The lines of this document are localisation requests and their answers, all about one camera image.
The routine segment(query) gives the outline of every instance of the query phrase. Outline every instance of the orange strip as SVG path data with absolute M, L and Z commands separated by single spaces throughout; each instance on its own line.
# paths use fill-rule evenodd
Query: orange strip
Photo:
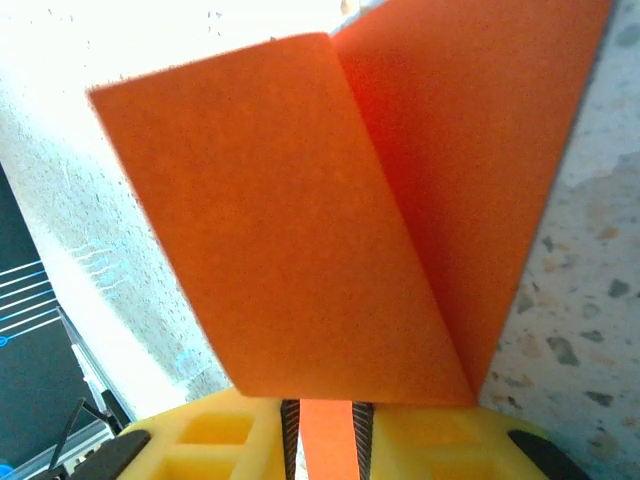
M 389 0 L 335 38 L 476 392 L 610 4 Z
M 357 480 L 351 402 L 302 400 L 300 434 L 309 480 Z

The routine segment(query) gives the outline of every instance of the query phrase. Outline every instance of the speckled stone surface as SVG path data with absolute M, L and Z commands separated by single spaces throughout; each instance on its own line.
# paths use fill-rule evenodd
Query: speckled stone surface
M 640 4 L 619 2 L 481 403 L 640 478 Z

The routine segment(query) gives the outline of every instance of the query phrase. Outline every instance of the orange felt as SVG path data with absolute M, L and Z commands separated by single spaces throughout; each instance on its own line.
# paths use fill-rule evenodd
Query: orange felt
M 300 435 L 309 480 L 358 480 L 351 402 L 302 400 Z
M 244 394 L 473 403 L 326 35 L 91 99 Z
M 476 392 L 610 4 L 389 0 L 334 39 Z

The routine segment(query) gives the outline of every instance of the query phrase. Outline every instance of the square hole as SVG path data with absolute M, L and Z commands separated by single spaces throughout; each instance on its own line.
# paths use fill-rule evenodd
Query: square hole
M 253 417 L 234 413 L 205 413 L 194 418 L 182 433 L 179 443 L 194 445 L 243 445 L 247 441 Z

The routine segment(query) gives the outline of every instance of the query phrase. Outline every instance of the yellow foam block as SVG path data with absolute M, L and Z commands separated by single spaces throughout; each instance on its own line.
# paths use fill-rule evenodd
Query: yellow foam block
M 91 99 L 240 391 L 473 403 L 327 35 Z
M 371 480 L 547 480 L 511 441 L 536 427 L 481 407 L 377 406 Z
M 131 425 L 151 441 L 118 480 L 284 480 L 280 403 L 229 389 Z

